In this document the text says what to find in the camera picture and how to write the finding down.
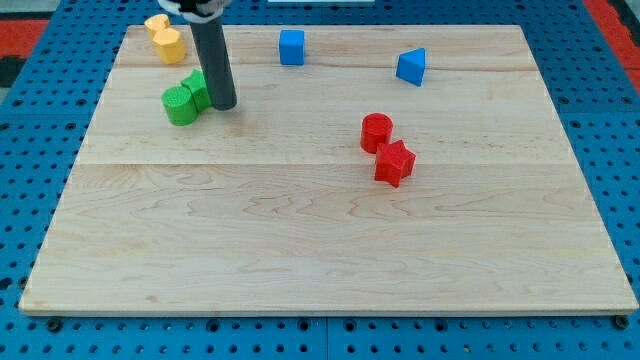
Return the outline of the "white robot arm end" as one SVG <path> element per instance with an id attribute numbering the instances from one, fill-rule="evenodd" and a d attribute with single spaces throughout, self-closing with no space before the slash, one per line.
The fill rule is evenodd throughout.
<path id="1" fill-rule="evenodd" d="M 162 9 L 189 23 L 204 24 L 218 19 L 231 0 L 158 0 Z"/>

